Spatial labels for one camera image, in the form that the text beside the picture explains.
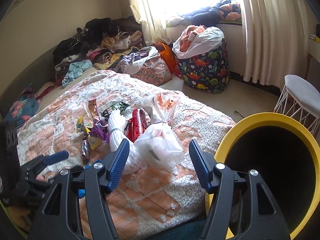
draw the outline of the orange and white blanket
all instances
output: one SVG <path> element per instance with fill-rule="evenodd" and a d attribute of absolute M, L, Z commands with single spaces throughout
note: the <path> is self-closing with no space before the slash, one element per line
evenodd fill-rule
<path fill-rule="evenodd" d="M 43 175 L 48 178 L 62 168 L 82 165 L 83 134 L 75 132 L 75 124 L 79 116 L 88 114 L 85 106 L 89 98 L 97 98 L 99 113 L 114 103 L 129 103 L 131 106 L 124 112 L 128 120 L 133 109 L 141 107 L 143 97 L 161 91 L 181 101 L 171 127 L 182 143 L 184 161 L 169 169 L 156 170 L 148 166 L 122 176 L 119 187 L 107 198 L 108 206 L 121 240 L 144 239 L 193 219 L 205 210 L 204 190 L 193 168 L 188 143 L 196 138 L 203 151 L 214 154 L 235 123 L 182 92 L 164 90 L 127 74 L 108 70 L 91 73 L 33 116 L 18 132 L 20 164 L 41 154 L 67 150 L 70 157 L 48 166 Z M 108 144 L 101 143 L 90 153 L 91 162 L 103 159 L 109 152 Z M 80 200 L 80 208 L 83 231 L 90 238 L 85 198 Z"/>

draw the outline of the yellow rim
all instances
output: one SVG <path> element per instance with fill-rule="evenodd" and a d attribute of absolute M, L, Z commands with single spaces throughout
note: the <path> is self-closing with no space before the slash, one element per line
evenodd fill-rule
<path fill-rule="evenodd" d="M 254 114 L 238 122 L 224 137 L 221 141 L 217 152 L 214 156 L 217 162 L 224 162 L 229 150 L 232 148 L 234 143 L 243 136 L 245 133 L 249 132 L 252 129 L 262 126 L 278 126 L 284 129 L 287 129 L 298 136 L 303 143 L 307 146 L 310 154 L 313 158 L 313 162 L 316 170 L 316 187 L 315 193 L 311 202 L 311 205 L 308 209 L 307 214 L 303 218 L 300 225 L 290 234 L 291 239 L 294 239 L 297 234 L 304 228 L 306 223 L 311 218 L 313 212 L 315 211 L 319 201 L 320 201 L 320 148 L 318 143 L 312 134 L 305 128 L 302 124 L 296 120 L 282 114 L 276 113 L 260 113 Z M 213 195 L 206 195 L 206 209 L 209 210 Z"/>

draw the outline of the dinosaur print bag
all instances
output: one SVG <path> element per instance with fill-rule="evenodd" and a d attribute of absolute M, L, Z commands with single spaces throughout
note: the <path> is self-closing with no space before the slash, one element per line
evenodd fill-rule
<path fill-rule="evenodd" d="M 219 94 L 229 83 L 227 42 L 224 39 L 222 44 L 214 50 L 191 58 L 176 58 L 176 60 L 181 77 L 189 87 Z"/>

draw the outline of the white curtain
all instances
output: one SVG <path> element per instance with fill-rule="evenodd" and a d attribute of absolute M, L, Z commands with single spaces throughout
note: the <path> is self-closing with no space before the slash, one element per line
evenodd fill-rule
<path fill-rule="evenodd" d="M 142 23 L 143 37 L 147 45 L 158 41 L 170 44 L 165 28 L 162 0 L 129 0 L 133 16 Z"/>
<path fill-rule="evenodd" d="M 245 81 L 282 88 L 284 76 L 304 76 L 308 18 L 304 0 L 243 0 Z"/>

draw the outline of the orange patterned cloth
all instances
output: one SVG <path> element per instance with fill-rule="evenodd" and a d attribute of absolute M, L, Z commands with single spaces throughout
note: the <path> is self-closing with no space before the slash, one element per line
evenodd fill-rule
<path fill-rule="evenodd" d="M 192 165 L 188 143 L 195 138 L 202 150 L 214 154 L 235 123 L 180 91 L 164 90 L 127 74 L 109 70 L 92 73 L 33 116 L 18 132 L 20 163 L 40 154 L 67 150 L 70 157 L 46 167 L 43 175 L 48 178 L 62 168 L 81 165 L 83 134 L 75 132 L 75 124 L 79 116 L 87 114 L 85 106 L 89 98 L 97 97 L 99 113 L 114 103 L 129 103 L 130 107 L 123 113 L 128 120 L 133 109 L 141 107 L 143 97 L 157 92 L 181 101 L 171 127 L 181 141 L 184 161 L 169 169 L 148 166 L 122 176 L 119 187 L 107 196 L 110 213 L 121 240 L 144 239 L 195 218 L 205 211 L 204 190 Z M 109 145 L 101 143 L 90 153 L 90 161 L 103 159 L 109 152 Z M 90 238 L 85 198 L 80 200 L 80 212 L 84 234 Z"/>

